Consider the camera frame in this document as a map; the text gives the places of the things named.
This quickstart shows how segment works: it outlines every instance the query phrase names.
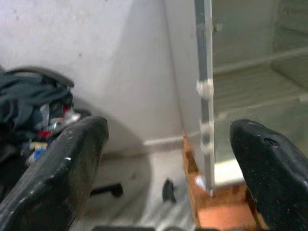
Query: dark cloth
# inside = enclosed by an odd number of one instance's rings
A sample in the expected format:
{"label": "dark cloth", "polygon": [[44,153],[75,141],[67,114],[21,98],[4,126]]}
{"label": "dark cloth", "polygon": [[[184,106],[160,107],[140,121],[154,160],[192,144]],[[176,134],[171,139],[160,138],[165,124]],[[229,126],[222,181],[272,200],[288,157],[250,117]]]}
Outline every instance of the dark cloth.
{"label": "dark cloth", "polygon": [[0,76],[0,124],[11,130],[32,129],[34,111],[53,102],[71,104],[70,90],[60,83],[47,83],[43,76]]}

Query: pile of clothes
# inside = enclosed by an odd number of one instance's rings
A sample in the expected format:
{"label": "pile of clothes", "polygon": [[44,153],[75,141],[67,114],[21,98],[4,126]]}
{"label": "pile of clothes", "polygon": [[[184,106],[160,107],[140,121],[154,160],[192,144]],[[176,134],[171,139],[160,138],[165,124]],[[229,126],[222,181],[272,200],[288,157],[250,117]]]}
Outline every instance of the pile of clothes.
{"label": "pile of clothes", "polygon": [[0,76],[0,201],[61,131],[84,117],[73,110],[74,84],[49,73],[25,68]]}

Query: tiled floor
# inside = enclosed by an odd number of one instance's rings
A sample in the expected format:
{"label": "tiled floor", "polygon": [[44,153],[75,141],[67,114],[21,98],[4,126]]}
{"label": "tiled floor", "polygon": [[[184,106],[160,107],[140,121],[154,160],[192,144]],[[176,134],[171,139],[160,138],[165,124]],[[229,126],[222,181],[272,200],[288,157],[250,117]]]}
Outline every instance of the tiled floor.
{"label": "tiled floor", "polygon": [[[124,195],[110,194],[89,199],[81,221],[71,231],[90,231],[97,225],[155,227],[169,226],[193,230],[181,150],[109,159],[102,163],[95,185],[121,182]],[[177,191],[178,202],[164,203],[162,188],[170,178]]]}

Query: wooden base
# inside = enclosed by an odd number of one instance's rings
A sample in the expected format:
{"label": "wooden base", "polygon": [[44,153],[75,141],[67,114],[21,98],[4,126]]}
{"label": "wooden base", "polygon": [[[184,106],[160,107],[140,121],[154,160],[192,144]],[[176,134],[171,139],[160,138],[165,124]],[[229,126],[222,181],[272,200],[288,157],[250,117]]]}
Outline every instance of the wooden base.
{"label": "wooden base", "polygon": [[183,162],[193,218],[197,227],[219,230],[265,228],[265,223],[261,224],[259,220],[262,217],[257,213],[245,184],[216,189],[214,195],[210,196],[196,183],[200,173],[186,137],[184,137]]}

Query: baseboard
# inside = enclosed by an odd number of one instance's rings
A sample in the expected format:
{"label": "baseboard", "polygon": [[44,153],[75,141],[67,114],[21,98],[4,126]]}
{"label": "baseboard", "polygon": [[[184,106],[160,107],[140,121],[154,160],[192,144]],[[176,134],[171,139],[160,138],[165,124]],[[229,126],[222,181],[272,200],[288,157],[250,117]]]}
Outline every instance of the baseboard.
{"label": "baseboard", "polygon": [[160,153],[183,148],[183,137],[168,137],[163,139],[154,139],[143,142],[140,146],[130,147],[121,151],[111,151],[104,153],[104,158],[115,158],[132,155],[142,155],[149,153]]}

